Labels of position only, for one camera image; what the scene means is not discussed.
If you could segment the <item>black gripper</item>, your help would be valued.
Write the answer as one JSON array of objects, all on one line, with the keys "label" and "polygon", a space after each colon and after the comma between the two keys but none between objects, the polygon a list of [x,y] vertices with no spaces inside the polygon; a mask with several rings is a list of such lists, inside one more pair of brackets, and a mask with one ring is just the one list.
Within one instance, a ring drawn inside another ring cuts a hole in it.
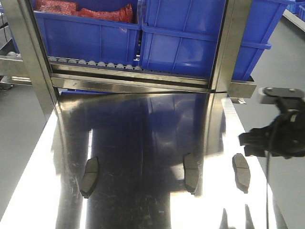
[{"label": "black gripper", "polygon": [[263,87],[260,103],[272,104],[279,115],[268,126],[253,128],[238,136],[245,156],[305,156],[305,93],[295,88]]}]

